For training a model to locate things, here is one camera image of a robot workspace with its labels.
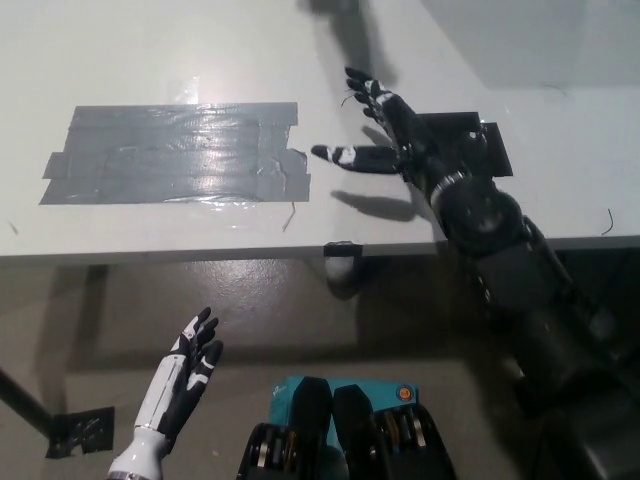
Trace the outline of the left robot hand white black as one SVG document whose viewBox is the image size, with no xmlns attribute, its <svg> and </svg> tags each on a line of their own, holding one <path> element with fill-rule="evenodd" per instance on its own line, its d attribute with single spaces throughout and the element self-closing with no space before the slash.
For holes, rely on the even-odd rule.
<svg viewBox="0 0 640 480">
<path fill-rule="evenodd" d="M 174 442 L 198 405 L 221 358 L 215 338 L 219 320 L 209 307 L 194 316 L 160 361 L 134 426 Z"/>
</svg>

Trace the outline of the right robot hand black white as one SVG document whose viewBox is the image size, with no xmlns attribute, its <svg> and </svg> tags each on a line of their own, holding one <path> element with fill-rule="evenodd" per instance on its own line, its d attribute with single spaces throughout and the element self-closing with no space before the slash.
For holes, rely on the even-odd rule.
<svg viewBox="0 0 640 480">
<path fill-rule="evenodd" d="M 315 145 L 311 153 L 343 170 L 376 175 L 399 175 L 430 195 L 464 177 L 446 164 L 442 150 L 421 117 L 397 93 L 370 74 L 347 67 L 346 85 L 363 114 L 386 133 L 389 146 Z"/>
</svg>

